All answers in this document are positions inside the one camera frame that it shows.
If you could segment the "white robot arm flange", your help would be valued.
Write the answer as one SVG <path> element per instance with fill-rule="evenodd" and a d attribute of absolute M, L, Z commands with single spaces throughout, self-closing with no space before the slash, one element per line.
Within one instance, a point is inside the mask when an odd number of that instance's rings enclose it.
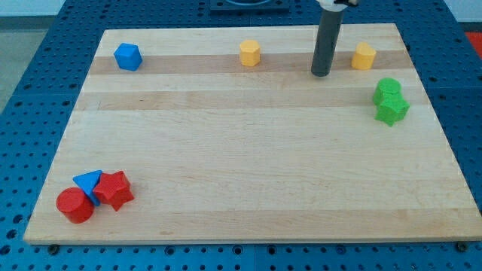
<path fill-rule="evenodd" d="M 360 0 L 316 0 L 321 8 L 330 12 L 341 12 L 347 7 L 357 7 Z"/>

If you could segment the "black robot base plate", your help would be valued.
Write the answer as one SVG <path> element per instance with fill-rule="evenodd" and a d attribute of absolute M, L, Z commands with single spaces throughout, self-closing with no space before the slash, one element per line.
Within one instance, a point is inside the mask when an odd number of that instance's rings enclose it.
<path fill-rule="evenodd" d="M 211 14 L 224 12 L 288 11 L 290 0 L 208 0 Z"/>

